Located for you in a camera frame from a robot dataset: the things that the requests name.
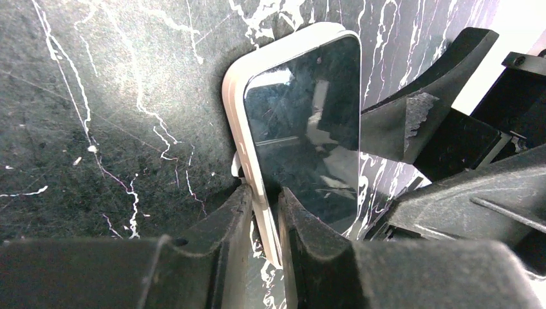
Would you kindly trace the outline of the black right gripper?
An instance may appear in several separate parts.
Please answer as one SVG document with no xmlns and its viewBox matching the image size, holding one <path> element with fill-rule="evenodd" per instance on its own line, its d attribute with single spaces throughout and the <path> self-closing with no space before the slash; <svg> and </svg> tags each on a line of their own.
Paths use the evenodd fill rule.
<svg viewBox="0 0 546 309">
<path fill-rule="evenodd" d="M 361 112 L 361 152 L 414 163 L 434 182 L 390 201 L 366 237 L 500 241 L 543 276 L 545 52 L 509 53 L 470 115 L 451 109 L 498 38 L 463 29 L 423 74 Z"/>
</svg>

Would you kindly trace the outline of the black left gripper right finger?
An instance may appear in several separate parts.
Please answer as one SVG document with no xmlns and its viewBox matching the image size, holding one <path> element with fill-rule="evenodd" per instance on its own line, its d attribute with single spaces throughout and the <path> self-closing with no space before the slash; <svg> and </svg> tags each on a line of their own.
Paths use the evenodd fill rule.
<svg viewBox="0 0 546 309">
<path fill-rule="evenodd" d="M 497 241 L 350 241 L 278 197 L 288 308 L 541 308 L 520 260 Z"/>
</svg>

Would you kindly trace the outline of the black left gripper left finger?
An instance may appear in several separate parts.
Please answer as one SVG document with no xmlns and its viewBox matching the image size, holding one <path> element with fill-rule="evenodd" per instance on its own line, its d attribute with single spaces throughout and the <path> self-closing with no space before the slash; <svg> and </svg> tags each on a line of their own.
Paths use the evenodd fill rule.
<svg viewBox="0 0 546 309">
<path fill-rule="evenodd" d="M 252 189 L 177 237 L 1 246 L 2 308 L 243 308 Z"/>
</svg>

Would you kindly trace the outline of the beige phone case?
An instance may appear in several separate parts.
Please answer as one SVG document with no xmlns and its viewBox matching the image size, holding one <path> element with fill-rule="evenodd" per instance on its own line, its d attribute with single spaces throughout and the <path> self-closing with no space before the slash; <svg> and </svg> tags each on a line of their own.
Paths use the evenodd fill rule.
<svg viewBox="0 0 546 309">
<path fill-rule="evenodd" d="M 276 218 L 277 209 L 276 206 L 272 207 L 268 201 L 259 168 L 249 121 L 245 112 L 245 88 L 249 80 L 256 75 L 346 35 L 356 37 L 361 45 L 358 35 L 339 23 L 319 22 L 312 24 L 240 57 L 232 63 L 223 78 L 221 87 L 222 102 L 236 146 L 241 170 L 245 181 L 252 187 L 253 209 L 263 252 L 268 261 L 277 268 L 282 266 L 279 224 Z"/>
</svg>

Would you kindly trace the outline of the purple-edged smartphone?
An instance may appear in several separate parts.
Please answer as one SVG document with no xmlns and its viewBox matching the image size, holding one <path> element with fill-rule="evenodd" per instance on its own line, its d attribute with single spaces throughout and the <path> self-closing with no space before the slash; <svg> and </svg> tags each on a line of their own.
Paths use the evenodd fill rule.
<svg viewBox="0 0 546 309">
<path fill-rule="evenodd" d="M 288 187 L 337 232 L 357 210 L 361 45 L 346 35 L 249 80 L 244 106 L 267 198 Z"/>
</svg>

